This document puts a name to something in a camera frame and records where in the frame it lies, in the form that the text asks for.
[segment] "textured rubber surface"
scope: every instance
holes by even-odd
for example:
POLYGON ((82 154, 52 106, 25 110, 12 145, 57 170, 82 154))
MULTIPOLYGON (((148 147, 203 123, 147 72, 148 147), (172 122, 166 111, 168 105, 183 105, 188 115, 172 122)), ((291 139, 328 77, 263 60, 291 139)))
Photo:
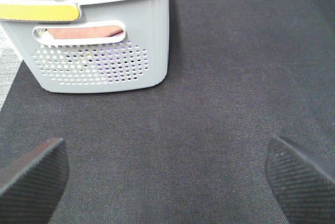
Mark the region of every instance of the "textured rubber surface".
POLYGON ((0 171, 0 223, 48 223, 66 182, 65 142, 52 139, 0 171))
POLYGON ((335 166, 286 138, 269 145, 266 175, 290 223, 335 223, 335 166))

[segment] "yellow handle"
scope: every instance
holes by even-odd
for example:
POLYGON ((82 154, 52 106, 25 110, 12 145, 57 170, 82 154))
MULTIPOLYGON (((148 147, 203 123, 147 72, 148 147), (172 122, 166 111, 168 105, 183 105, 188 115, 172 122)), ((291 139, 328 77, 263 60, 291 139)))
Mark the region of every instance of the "yellow handle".
POLYGON ((0 0, 0 19, 21 21, 74 21, 77 5, 53 1, 0 0))

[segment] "dark gray carpet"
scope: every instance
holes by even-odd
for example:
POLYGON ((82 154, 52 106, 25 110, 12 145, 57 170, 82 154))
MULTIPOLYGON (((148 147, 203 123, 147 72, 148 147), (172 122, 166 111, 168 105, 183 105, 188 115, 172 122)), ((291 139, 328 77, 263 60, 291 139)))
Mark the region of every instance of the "dark gray carpet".
POLYGON ((287 223, 265 178, 271 135, 335 163, 335 0, 170 3, 156 87, 52 94, 22 64, 0 112, 0 166, 67 141, 51 223, 287 223))

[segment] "floor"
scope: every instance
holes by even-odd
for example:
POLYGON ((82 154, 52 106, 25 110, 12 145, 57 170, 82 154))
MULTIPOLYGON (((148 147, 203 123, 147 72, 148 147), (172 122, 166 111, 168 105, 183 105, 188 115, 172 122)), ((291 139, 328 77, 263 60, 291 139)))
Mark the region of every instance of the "floor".
POLYGON ((20 63, 19 58, 10 46, 7 36, 0 29, 0 110, 20 63))

